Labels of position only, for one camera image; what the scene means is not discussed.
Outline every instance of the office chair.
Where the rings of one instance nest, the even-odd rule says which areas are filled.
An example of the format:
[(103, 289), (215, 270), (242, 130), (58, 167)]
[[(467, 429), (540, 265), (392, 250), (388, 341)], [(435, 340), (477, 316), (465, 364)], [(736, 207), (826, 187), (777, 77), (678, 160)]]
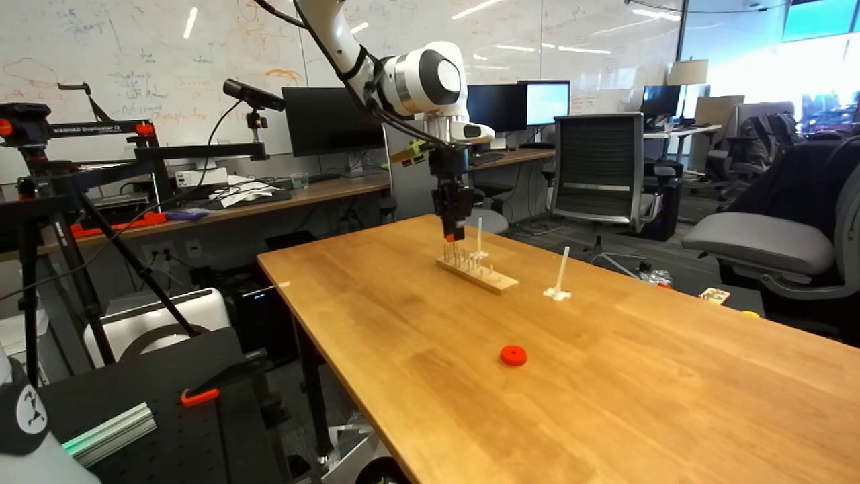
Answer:
[[(661, 195), (645, 195), (645, 118), (642, 113), (563, 117), (556, 118), (559, 167), (552, 214), (595, 226), (622, 224), (635, 234), (656, 222)], [(637, 278), (603, 250), (603, 234), (583, 250), (587, 261), (605, 261)]]
[(785, 308), (791, 312), (811, 308), (805, 317), (842, 308), (837, 317), (853, 323), (860, 309), (860, 137), (842, 144), (814, 167), (793, 169), (805, 169), (797, 176), (805, 181), (791, 181), (793, 192), (805, 192), (797, 198), (821, 195), (822, 202), (809, 200), (814, 214), (805, 207), (785, 214), (782, 204), (768, 211), (775, 215), (756, 207), (717, 214), (697, 224), (682, 238), (682, 249), (715, 257), (735, 276), (756, 281), (775, 320), (785, 317), (779, 316)]

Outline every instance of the gray office chair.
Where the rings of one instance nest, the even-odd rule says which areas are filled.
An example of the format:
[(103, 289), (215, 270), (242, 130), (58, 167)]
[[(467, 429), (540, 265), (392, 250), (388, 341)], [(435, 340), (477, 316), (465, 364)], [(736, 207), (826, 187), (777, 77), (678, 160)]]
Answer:
[(697, 224), (682, 249), (711, 254), (791, 302), (853, 300), (860, 293), (860, 163), (840, 192), (834, 241), (785, 219), (717, 214)]
[[(661, 211), (661, 192), (645, 195), (642, 113), (599, 113), (556, 118), (559, 172), (552, 214), (595, 226), (622, 224), (642, 233)], [(637, 278), (603, 250), (603, 234), (583, 250), (590, 261)]]

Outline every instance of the whiteboard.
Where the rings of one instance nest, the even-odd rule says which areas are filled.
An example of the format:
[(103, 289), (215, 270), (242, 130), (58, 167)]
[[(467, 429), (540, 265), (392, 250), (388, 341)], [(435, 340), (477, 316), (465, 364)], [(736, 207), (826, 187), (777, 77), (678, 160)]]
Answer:
[[(271, 0), (294, 13), (291, 0)], [(0, 9), (0, 102), (47, 102), (50, 122), (94, 122), (82, 91), (89, 83), (114, 118), (153, 118), (161, 145), (203, 145), (219, 117), (234, 106), (227, 78), (281, 97), (304, 86), (301, 32), (254, 0), (8, 0)], [(222, 128), (219, 144), (247, 144), (247, 109)], [(266, 112), (265, 144), (289, 151), (285, 117)], [(54, 141), (52, 160), (133, 157), (123, 137)]]

